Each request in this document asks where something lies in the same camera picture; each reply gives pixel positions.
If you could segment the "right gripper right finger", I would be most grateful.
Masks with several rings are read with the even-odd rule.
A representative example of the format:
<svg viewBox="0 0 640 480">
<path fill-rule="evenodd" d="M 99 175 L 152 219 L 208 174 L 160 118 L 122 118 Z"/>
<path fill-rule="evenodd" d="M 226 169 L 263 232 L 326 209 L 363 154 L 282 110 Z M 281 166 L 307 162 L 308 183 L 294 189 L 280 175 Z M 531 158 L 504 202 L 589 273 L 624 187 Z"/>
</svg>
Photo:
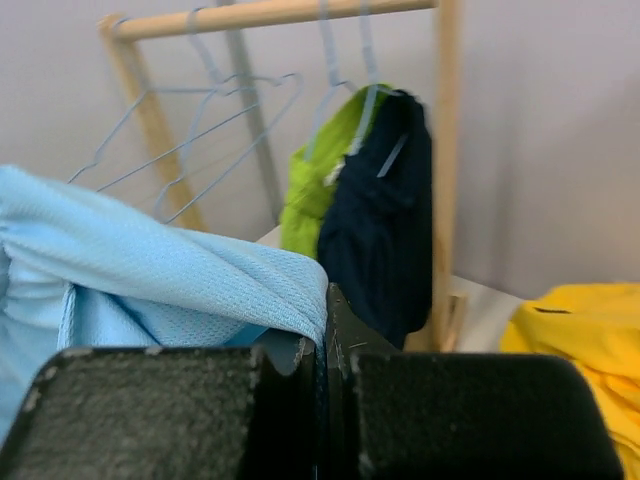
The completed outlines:
<svg viewBox="0 0 640 480">
<path fill-rule="evenodd" d="M 555 356 L 403 353 L 327 291 L 328 479 L 620 479 L 583 376 Z"/>
</svg>

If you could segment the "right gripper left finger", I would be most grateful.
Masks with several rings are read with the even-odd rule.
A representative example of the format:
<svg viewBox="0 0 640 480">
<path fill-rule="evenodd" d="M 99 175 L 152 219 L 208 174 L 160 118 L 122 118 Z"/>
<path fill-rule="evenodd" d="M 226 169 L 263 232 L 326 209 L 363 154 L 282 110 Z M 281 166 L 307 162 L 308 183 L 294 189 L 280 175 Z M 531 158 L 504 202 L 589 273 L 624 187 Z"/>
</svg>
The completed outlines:
<svg viewBox="0 0 640 480">
<path fill-rule="evenodd" d="M 309 479 L 316 349 L 67 349 L 35 376 L 1 449 L 5 479 Z"/>
</svg>

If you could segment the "navy blue shorts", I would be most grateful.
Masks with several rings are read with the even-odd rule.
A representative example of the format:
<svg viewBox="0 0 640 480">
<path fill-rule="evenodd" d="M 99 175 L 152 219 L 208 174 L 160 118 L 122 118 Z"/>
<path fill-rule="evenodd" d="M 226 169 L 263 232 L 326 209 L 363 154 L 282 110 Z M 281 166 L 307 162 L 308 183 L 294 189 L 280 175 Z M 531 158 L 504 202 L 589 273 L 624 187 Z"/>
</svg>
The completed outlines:
<svg viewBox="0 0 640 480">
<path fill-rule="evenodd" d="M 423 105 L 398 90 L 345 160 L 317 256 L 353 313 L 394 347 L 432 307 L 432 139 Z"/>
</svg>

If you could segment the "light blue shorts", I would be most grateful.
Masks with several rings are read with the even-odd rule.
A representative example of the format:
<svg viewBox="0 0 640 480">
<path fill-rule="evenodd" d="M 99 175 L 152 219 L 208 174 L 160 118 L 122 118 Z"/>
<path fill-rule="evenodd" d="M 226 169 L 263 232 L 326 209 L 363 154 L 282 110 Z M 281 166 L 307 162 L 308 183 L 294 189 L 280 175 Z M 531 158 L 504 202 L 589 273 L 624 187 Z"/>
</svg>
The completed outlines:
<svg viewBox="0 0 640 480">
<path fill-rule="evenodd" d="M 111 197 L 1 169 L 1 427 L 70 347 L 321 343 L 324 270 L 258 243 L 164 225 Z"/>
</svg>

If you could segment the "blue hanger of yellow shorts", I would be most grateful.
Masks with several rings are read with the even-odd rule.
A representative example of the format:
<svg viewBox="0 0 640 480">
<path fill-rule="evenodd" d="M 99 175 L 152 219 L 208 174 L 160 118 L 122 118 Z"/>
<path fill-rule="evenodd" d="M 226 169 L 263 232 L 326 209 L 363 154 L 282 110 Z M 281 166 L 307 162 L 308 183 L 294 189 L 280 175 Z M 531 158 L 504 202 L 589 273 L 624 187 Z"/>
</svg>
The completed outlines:
<svg viewBox="0 0 640 480">
<path fill-rule="evenodd" d="M 131 171 L 129 170 L 101 185 L 98 190 L 100 192 L 108 191 L 115 186 L 132 179 L 140 172 L 153 167 L 157 170 L 159 178 L 163 182 L 162 187 L 154 200 L 154 216 L 164 223 L 180 221 L 182 225 L 188 228 L 202 230 L 205 227 L 205 222 L 199 210 L 199 202 L 224 180 L 226 180 L 232 172 L 239 168 L 246 160 L 255 158 L 258 163 L 261 179 L 265 183 L 264 189 L 267 198 L 268 211 L 272 217 L 276 217 L 282 205 L 282 195 L 272 155 L 272 149 L 269 145 L 269 136 L 272 130 L 288 113 L 302 93 L 304 89 L 304 77 L 299 72 L 287 72 L 280 76 L 264 76 L 256 74 L 249 64 L 248 52 L 244 43 L 244 38 L 240 33 L 231 33 L 225 37 L 228 46 L 232 49 L 232 64 L 237 70 L 230 74 L 224 73 L 218 66 L 211 50 L 201 38 L 202 31 L 197 26 L 197 17 L 201 12 L 201 9 L 196 8 L 187 13 L 185 22 L 186 30 L 183 35 L 187 38 L 190 46 L 195 51 L 204 67 L 208 80 L 208 83 L 204 88 L 209 87 L 214 82 L 213 62 L 215 62 L 217 67 L 215 70 L 217 73 L 215 82 L 217 84 L 221 84 L 219 87 L 220 92 L 215 93 L 209 98 L 207 98 L 207 95 L 205 94 L 156 94 L 168 127 L 169 122 L 161 104 L 162 97 L 196 96 L 198 97 L 199 102 L 193 116 L 191 117 L 184 139 L 181 141 L 175 141 L 170 127 L 170 140 L 159 140 L 160 133 L 155 133 L 154 137 L 157 139 L 156 142 L 162 143 L 160 143 L 161 147 L 156 147 L 154 149 L 155 151 L 153 151 L 153 155 L 150 154 L 145 141 L 145 135 L 140 129 L 141 125 L 138 120 L 139 116 L 134 114 L 127 120 L 127 122 L 130 119 L 136 120 L 149 153 L 148 160 L 133 167 L 131 170 L 146 164 L 153 157 L 176 146 L 176 144 L 185 142 L 188 137 L 195 136 L 195 141 L 188 145 L 187 148 L 183 149 L 183 152 L 187 154 L 185 165 L 186 178 L 176 185 L 167 186 L 167 180 L 171 181 L 168 178 L 168 173 L 177 173 L 177 169 L 174 170 L 171 167 L 169 167 L 169 169 L 166 167 L 159 167 L 158 163 L 155 163 L 141 171 L 138 171 L 125 180 L 109 186 L 109 188 L 99 190 L 100 187 L 111 183 L 116 178 Z M 243 119 L 245 121 L 251 136 L 250 143 L 217 177 L 209 181 L 200 191 L 194 191 L 189 183 L 189 178 L 192 174 L 189 169 L 189 160 L 192 156 L 194 145 L 206 136 L 226 127 L 238 119 Z"/>
</svg>

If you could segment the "yellow shorts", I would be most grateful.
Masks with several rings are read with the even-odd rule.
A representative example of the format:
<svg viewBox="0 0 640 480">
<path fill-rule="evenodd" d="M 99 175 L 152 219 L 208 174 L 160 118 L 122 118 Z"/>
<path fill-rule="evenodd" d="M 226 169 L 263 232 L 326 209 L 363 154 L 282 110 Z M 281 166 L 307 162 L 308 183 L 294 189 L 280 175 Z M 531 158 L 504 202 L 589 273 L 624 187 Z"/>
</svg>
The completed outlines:
<svg viewBox="0 0 640 480">
<path fill-rule="evenodd" d="M 523 302 L 504 353 L 560 356 L 585 377 L 627 479 L 639 477 L 639 285 L 563 285 Z"/>
</svg>

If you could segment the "lime green shorts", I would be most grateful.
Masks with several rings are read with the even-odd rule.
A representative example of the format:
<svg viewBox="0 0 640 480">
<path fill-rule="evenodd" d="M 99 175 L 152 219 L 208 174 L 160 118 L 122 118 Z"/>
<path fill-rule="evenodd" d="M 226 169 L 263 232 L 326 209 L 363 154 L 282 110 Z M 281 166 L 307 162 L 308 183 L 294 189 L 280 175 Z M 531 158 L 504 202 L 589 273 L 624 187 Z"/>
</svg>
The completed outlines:
<svg viewBox="0 0 640 480">
<path fill-rule="evenodd" d="M 319 127 L 308 144 L 289 160 L 288 190 L 280 215 L 283 249 L 312 259 L 327 210 L 333 204 L 335 181 L 350 153 L 365 107 L 367 89 L 356 91 Z"/>
</svg>

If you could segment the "blue hanger of navy shorts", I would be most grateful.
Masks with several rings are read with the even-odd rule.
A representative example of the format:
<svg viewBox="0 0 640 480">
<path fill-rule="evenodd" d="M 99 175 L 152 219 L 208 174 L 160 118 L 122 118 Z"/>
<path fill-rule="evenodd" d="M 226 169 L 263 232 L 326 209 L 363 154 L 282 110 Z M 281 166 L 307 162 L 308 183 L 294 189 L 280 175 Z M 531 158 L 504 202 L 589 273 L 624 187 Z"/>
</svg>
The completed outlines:
<svg viewBox="0 0 640 480">
<path fill-rule="evenodd" d="M 364 143 L 367 130 L 371 123 L 371 117 L 373 115 L 373 110 L 376 104 L 379 90 L 382 90 L 386 95 L 398 96 L 397 92 L 385 87 L 379 82 L 379 71 L 375 58 L 372 32 L 369 21 L 370 13 L 371 9 L 369 7 L 369 2 L 366 0 L 362 0 L 360 2 L 359 28 L 362 40 L 362 55 L 366 67 L 369 85 L 366 89 L 366 96 L 361 118 L 356 130 L 355 137 L 350 147 L 350 156 L 356 155 L 360 151 Z"/>
</svg>

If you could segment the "blue hanger of green shorts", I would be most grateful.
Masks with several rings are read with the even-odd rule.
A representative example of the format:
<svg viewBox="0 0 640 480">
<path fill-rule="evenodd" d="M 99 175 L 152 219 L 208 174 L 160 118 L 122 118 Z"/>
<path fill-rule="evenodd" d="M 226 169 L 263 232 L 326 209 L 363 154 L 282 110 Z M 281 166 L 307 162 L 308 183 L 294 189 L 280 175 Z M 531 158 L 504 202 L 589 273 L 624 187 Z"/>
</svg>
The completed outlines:
<svg viewBox="0 0 640 480">
<path fill-rule="evenodd" d="M 324 123 L 326 110 L 334 95 L 341 87 L 346 88 L 351 93 L 354 93 L 357 90 L 353 82 L 343 79 L 340 75 L 336 42 L 329 19 L 329 2 L 327 0 L 319 0 L 318 7 L 318 23 L 325 55 L 328 90 L 322 97 L 320 103 L 315 108 L 313 113 L 311 135 L 304 150 L 305 162 L 310 161 L 312 158 L 319 130 Z"/>
</svg>

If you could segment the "blue hanger of camouflage shorts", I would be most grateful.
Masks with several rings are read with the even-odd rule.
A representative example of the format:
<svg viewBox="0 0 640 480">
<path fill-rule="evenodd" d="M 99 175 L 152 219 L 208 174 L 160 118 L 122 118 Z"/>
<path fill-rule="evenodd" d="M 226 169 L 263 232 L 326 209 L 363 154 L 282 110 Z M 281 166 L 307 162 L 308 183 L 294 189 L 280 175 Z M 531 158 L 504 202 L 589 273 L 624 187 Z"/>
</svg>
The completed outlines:
<svg viewBox="0 0 640 480">
<path fill-rule="evenodd" d="M 156 147 L 161 147 L 160 143 L 156 142 L 154 137 L 155 133 L 160 133 L 159 140 L 170 140 L 170 132 L 166 119 L 164 117 L 163 110 L 157 99 L 156 94 L 177 94 L 177 95 L 190 95 L 190 94 L 205 94 L 207 98 L 220 92 L 220 85 L 215 82 L 216 80 L 216 65 L 213 62 L 214 67 L 214 82 L 207 88 L 204 87 L 166 87 L 166 86 L 154 86 L 150 83 L 148 78 L 148 72 L 144 64 L 142 53 L 135 45 L 135 40 L 122 40 L 116 38 L 116 33 L 119 33 L 120 26 L 126 21 L 130 20 L 128 17 L 110 15 L 101 20 L 99 24 L 99 31 L 105 44 L 105 49 L 109 53 L 112 66 L 117 70 L 116 73 L 121 74 L 122 85 L 125 90 L 127 98 L 131 100 L 127 110 L 123 116 L 116 122 L 113 129 L 108 133 L 102 143 L 96 149 L 93 159 L 86 165 L 81 167 L 76 173 L 74 173 L 67 183 L 71 184 L 84 174 L 89 169 L 96 167 L 101 161 L 106 152 L 106 148 L 109 143 L 115 138 L 116 134 L 122 129 L 127 120 L 132 115 L 138 115 L 140 129 L 145 135 L 146 144 L 149 148 L 150 154 L 153 155 L 153 151 Z M 134 170 L 124 174 L 121 177 L 116 178 L 111 183 L 100 187 L 99 190 L 109 188 L 120 181 L 134 175 L 138 171 L 143 170 L 151 164 L 158 163 L 159 167 L 169 167 L 176 170 L 177 173 L 169 172 L 169 180 L 167 180 L 167 186 L 173 186 L 183 181 L 186 178 L 186 153 L 183 149 L 187 148 L 193 141 L 195 136 L 190 136 L 188 139 L 176 146 L 163 151 L 161 154 L 156 155 L 146 164 L 140 167 L 136 167 Z"/>
</svg>

